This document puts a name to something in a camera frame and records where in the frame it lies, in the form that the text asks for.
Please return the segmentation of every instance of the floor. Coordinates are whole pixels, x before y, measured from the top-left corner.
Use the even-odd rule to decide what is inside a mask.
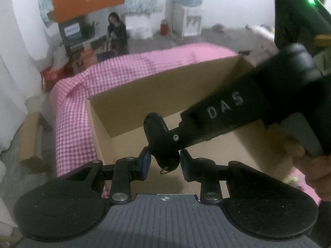
[[[200,36],[186,37],[184,39],[173,37],[171,34],[167,36],[155,34],[153,38],[147,40],[129,40],[129,51],[131,54],[143,53],[192,43],[212,43],[239,52],[251,50],[257,43],[257,37],[247,29],[225,29],[223,33],[216,32],[213,29],[203,29]]]
[[[184,39],[172,37],[170,34],[166,37],[155,34],[152,39],[148,40],[130,39],[129,50],[133,54],[202,42],[224,46],[238,52],[241,50],[251,50],[256,44],[257,39],[251,31],[246,29],[226,29],[223,33],[212,29],[205,29],[202,31],[201,36]],[[55,128],[55,115],[51,110],[48,94],[30,98],[26,104],[29,112],[41,111],[50,125]],[[15,201],[22,194],[42,185],[52,176],[55,176],[55,130],[43,136],[44,157],[52,161],[52,173],[35,174],[19,163],[19,134],[18,130],[11,147],[0,155],[0,160],[6,165],[7,169],[3,181],[0,183],[0,196],[4,200],[10,214],[13,213]]]

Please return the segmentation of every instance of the white wall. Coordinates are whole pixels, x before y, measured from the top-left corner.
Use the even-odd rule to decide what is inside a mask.
[[[40,74],[25,47],[11,0],[0,0],[0,16],[0,56],[24,98],[37,95]]]
[[[274,0],[203,0],[203,26],[221,23],[229,27],[267,24],[274,26]]]
[[[9,148],[28,110],[0,57],[0,153]]]
[[[247,24],[274,26],[274,0],[203,0],[202,5],[205,8],[204,27],[212,27],[219,23],[231,28],[244,27]],[[149,19],[148,23],[152,30],[157,31],[163,18],[171,23],[172,0],[158,0],[158,8],[161,12],[152,13],[150,16],[135,16],[131,26],[135,25],[135,22],[137,25],[143,25],[146,19]]]
[[[108,28],[108,9],[101,9],[87,14],[87,18],[90,24],[95,21],[97,24],[96,27],[96,36],[103,36],[107,34]]]
[[[331,0],[325,0],[324,6],[329,12],[331,12]]]
[[[29,55],[35,61],[44,61],[41,71],[52,64],[52,51],[44,32],[38,0],[12,0],[19,30]]]

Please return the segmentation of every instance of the checkered tablecloth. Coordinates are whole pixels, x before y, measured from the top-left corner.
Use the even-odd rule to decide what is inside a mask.
[[[105,60],[59,81],[50,95],[56,112],[57,175],[97,159],[87,120],[88,97],[158,72],[234,55],[235,52],[212,44],[189,44]]]

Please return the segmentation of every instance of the cardboard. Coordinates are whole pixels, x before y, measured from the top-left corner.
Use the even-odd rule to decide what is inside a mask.
[[[42,135],[44,130],[52,130],[40,112],[30,113],[20,128],[19,158],[23,165],[32,172],[39,173],[48,170],[42,157]]]
[[[148,145],[142,128],[148,113],[159,113],[173,129],[181,121],[181,111],[253,69],[241,56],[229,57],[161,72],[90,97],[87,112],[98,158],[114,164],[122,157],[137,157]],[[278,125],[266,130],[262,121],[256,121],[188,151],[193,158],[206,157],[221,165],[238,160],[281,179],[291,167],[284,136]],[[148,179],[132,183],[133,194],[199,195],[200,184],[185,182],[180,167],[165,176],[160,170],[153,159]]]

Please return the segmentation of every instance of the cardboard box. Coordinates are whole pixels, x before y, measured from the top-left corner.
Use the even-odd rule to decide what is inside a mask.
[[[43,131],[52,130],[51,125],[40,112],[34,112],[26,116],[20,130],[20,162],[34,173],[49,170],[42,157],[42,135]]]
[[[173,129],[181,120],[181,111],[253,69],[241,56],[229,57],[161,72],[90,97],[88,118],[99,159],[114,164],[122,157],[137,157],[148,145],[142,128],[148,113],[159,113]],[[284,136],[278,125],[266,130],[257,121],[188,151],[193,158],[206,157],[221,165],[241,161],[281,179],[291,167],[283,149]],[[133,194],[199,195],[200,184],[185,182],[180,167],[167,175],[160,175],[160,170],[153,158],[148,179],[131,184]]]

